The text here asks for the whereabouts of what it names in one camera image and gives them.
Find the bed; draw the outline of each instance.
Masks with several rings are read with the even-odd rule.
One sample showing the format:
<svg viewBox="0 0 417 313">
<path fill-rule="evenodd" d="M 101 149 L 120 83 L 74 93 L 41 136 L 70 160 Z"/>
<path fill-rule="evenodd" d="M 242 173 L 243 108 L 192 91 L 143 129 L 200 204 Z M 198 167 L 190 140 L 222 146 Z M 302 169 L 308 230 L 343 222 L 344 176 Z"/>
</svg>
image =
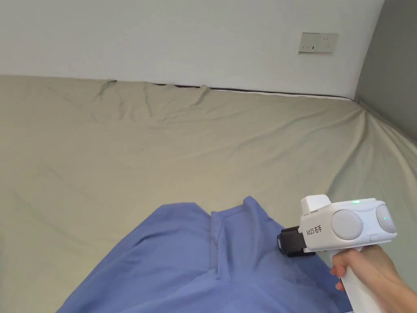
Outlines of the bed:
<svg viewBox="0 0 417 313">
<path fill-rule="evenodd" d="M 254 197 L 298 225 L 300 199 L 384 200 L 384 245 L 414 288 L 417 148 L 340 98 L 0 76 L 0 308 L 56 311 L 162 204 Z"/>
</svg>

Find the black clamp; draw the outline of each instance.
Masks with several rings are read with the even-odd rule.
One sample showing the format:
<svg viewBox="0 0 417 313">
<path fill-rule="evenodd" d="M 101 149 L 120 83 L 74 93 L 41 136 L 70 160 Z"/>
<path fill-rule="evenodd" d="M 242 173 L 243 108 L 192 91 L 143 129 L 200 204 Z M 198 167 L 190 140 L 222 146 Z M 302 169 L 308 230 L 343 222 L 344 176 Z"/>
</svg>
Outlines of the black clamp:
<svg viewBox="0 0 417 313">
<path fill-rule="evenodd" d="M 278 248 L 282 254 L 287 257 L 302 257 L 314 255 L 315 252 L 304 252 L 307 248 L 304 241 L 303 233 L 298 232 L 299 226 L 285 228 L 281 230 L 281 234 L 276 237 Z"/>
</svg>

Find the outlet cover plate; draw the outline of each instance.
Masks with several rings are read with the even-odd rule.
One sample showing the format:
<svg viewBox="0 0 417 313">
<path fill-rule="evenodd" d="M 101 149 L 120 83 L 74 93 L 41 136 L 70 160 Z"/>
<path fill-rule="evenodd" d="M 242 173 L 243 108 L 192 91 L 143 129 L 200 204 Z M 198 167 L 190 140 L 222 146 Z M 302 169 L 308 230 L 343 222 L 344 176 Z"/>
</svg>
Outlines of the outlet cover plate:
<svg viewBox="0 0 417 313">
<path fill-rule="evenodd" d="M 302 33 L 299 53 L 333 53 L 339 37 L 337 33 Z"/>
</svg>

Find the controller handle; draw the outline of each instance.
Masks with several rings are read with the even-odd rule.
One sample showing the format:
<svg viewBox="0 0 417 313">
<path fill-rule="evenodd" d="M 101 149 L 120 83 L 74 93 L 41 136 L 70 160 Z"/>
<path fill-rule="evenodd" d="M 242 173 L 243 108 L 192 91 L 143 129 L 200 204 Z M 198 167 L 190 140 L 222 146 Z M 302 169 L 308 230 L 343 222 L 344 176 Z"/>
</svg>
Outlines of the controller handle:
<svg viewBox="0 0 417 313">
<path fill-rule="evenodd" d="M 327 252 L 332 258 L 340 251 L 342 250 L 329 250 Z M 354 313 L 386 313 L 379 305 L 375 295 L 356 277 L 350 267 L 346 269 L 346 275 L 342 277 L 342 283 Z"/>
</svg>

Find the round button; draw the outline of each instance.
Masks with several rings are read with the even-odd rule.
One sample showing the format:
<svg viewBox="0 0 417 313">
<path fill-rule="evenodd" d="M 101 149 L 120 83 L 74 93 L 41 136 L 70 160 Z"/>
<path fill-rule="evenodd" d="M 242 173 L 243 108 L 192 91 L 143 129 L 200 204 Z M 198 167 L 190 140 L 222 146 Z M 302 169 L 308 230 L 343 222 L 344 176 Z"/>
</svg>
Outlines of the round button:
<svg viewBox="0 0 417 313">
<path fill-rule="evenodd" d="M 345 240 L 358 238 L 364 228 L 358 214 L 349 210 L 340 210 L 334 213 L 330 225 L 336 236 Z"/>
<path fill-rule="evenodd" d="M 379 207 L 377 207 L 376 212 L 377 219 L 381 228 L 386 232 L 395 234 L 397 232 L 397 229 L 395 228 L 394 221 L 391 218 L 391 214 L 389 213 L 387 206 L 384 204 L 380 205 Z"/>
</svg>

